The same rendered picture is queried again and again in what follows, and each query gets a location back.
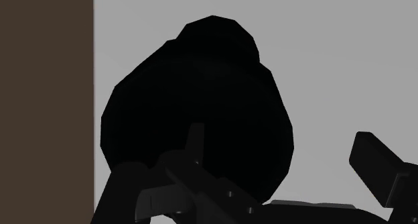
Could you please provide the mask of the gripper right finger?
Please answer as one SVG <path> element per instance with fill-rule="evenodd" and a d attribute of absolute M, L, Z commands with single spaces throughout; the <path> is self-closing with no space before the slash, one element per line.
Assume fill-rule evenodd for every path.
<path fill-rule="evenodd" d="M 418 224 L 418 164 L 402 161 L 373 133 L 356 133 L 349 164 L 383 208 L 389 224 Z"/>

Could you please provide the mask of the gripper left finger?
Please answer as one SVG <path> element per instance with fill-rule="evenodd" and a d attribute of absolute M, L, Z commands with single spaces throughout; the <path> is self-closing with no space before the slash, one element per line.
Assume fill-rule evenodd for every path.
<path fill-rule="evenodd" d="M 193 123 L 186 147 L 160 155 L 149 169 L 140 162 L 116 165 L 90 224 L 150 224 L 169 215 L 176 224 L 262 224 L 262 206 L 225 178 L 201 166 L 204 124 Z"/>

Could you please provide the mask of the large black rounded object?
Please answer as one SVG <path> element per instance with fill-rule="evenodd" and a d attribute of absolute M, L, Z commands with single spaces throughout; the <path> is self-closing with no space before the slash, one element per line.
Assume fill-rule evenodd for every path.
<path fill-rule="evenodd" d="M 185 25 L 113 89 L 101 117 L 100 148 L 109 168 L 155 166 L 186 147 L 204 125 L 202 167 L 260 203 L 289 172 L 293 128 L 255 41 L 235 20 L 211 15 Z"/>

